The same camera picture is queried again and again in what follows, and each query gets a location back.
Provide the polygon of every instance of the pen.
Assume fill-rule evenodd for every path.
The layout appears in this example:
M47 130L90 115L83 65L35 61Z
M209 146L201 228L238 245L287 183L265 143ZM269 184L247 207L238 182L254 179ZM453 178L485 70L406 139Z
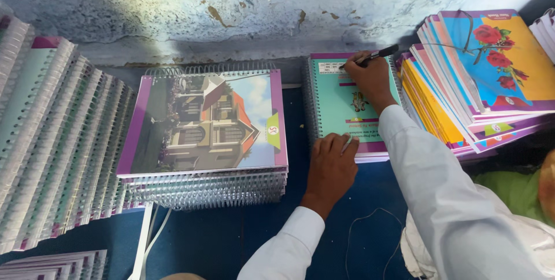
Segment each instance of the pen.
M378 56L381 57L385 57L385 56L390 56L393 53L399 51L399 45L398 44L394 44L390 47L381 49L379 51L375 51L370 53L368 56L363 56L362 58L359 58L355 61L355 63L362 68L365 68L368 66L368 62L370 62L372 59L377 58ZM344 69L345 68L345 64L343 64L342 66L339 67L339 69Z

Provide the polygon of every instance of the white shirt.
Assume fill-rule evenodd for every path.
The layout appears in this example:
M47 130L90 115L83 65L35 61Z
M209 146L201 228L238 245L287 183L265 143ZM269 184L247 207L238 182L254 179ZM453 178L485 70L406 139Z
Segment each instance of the white shirt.
M379 133L440 279L545 279L441 141L397 105L382 112ZM317 213L297 207L238 279L304 279L324 226Z

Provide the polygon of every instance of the blue surface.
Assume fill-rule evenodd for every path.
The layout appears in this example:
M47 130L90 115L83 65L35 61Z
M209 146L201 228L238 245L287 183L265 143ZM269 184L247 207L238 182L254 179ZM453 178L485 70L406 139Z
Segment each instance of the blue surface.
M300 89L283 91L290 172L286 195L278 204L243 208L172 212L147 263L147 279L191 272L207 280L235 279L241 266L273 237L299 204L306 188L309 147ZM351 222L381 207L404 224L407 206L391 165L359 165L355 184L326 221L326 230L307 271L307 279L346 279L345 253ZM159 211L157 226L166 210ZM90 249L109 249L108 279L126 280L131 274L142 212L94 220L35 249L0 255L0 263L22 257ZM402 228L391 215L378 211L354 224L349 249L350 278L381 279ZM400 249L391 260L386 279L413 279L406 271Z

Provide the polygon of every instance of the cuff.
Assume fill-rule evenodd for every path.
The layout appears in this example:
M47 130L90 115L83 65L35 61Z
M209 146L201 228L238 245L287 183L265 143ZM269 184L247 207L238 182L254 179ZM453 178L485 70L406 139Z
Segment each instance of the cuff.
M309 249L310 255L313 255L325 227L326 224L320 215L312 209L299 206L289 216L280 233L287 233L297 238Z
M408 127L418 128L416 123L405 113L403 107L394 104L386 107L381 113L378 133L387 142L398 132Z

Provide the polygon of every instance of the sky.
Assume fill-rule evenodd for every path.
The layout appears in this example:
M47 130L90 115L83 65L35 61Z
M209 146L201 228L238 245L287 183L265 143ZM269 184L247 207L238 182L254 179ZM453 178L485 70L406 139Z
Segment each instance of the sky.
M245 76L225 77L226 80ZM260 135L251 147L251 155L239 163L239 167L274 165L274 147L266 141L266 120L272 116L270 76L261 74L228 82L245 101L245 111Z

